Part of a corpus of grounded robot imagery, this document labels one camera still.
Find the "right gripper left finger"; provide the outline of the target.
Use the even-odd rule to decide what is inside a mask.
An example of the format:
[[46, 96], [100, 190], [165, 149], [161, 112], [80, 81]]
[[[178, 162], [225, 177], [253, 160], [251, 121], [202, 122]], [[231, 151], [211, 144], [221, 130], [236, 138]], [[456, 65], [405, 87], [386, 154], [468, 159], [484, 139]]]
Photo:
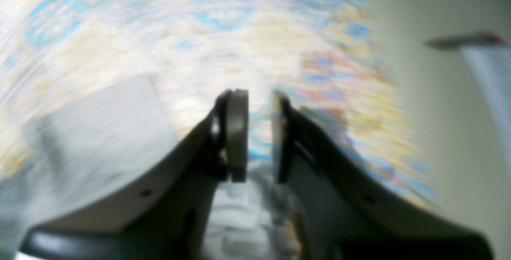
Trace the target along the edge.
[[249, 92], [227, 89], [207, 117], [146, 173], [33, 226], [18, 260], [194, 260], [218, 185], [243, 183]]

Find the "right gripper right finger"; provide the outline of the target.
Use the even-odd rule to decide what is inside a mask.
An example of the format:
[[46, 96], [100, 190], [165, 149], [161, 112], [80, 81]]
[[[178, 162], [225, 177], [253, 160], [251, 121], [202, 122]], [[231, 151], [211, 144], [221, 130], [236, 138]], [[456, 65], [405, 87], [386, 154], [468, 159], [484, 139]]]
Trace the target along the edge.
[[272, 95], [274, 174], [296, 196], [313, 260], [492, 260], [486, 237], [413, 205], [360, 169], [323, 129]]

